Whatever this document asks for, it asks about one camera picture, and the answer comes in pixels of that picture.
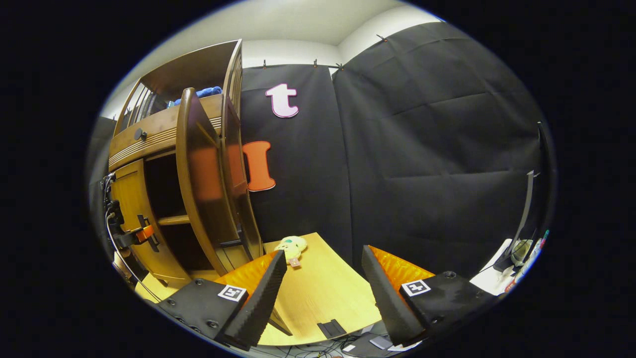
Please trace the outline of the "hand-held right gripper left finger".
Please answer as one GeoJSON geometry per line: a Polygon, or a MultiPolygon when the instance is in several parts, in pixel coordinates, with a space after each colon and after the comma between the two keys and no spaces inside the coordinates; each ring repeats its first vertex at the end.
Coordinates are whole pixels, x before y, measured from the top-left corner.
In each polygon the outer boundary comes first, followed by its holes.
{"type": "Polygon", "coordinates": [[[258,344],[288,268],[282,250],[210,281],[196,278],[159,302],[159,312],[217,342],[248,351],[258,344]]]}

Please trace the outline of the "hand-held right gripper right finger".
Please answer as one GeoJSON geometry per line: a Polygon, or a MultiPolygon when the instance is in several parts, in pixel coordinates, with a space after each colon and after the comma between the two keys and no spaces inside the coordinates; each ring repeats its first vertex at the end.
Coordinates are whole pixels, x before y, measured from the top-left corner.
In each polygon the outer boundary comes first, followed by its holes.
{"type": "Polygon", "coordinates": [[[370,245],[361,263],[394,345],[440,340],[497,301],[452,270],[434,274],[370,245]]]}

